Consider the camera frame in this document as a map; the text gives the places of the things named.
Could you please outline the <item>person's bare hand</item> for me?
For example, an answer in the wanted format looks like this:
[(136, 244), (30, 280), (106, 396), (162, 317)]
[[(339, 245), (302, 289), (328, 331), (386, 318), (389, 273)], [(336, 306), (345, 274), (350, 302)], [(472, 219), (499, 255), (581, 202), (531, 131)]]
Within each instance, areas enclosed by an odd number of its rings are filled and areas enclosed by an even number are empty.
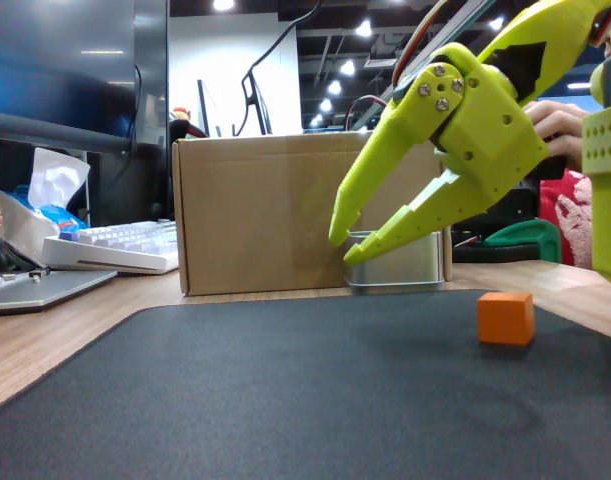
[(575, 104), (532, 101), (523, 107), (550, 157), (564, 157), (567, 169), (582, 172), (583, 120), (589, 113)]

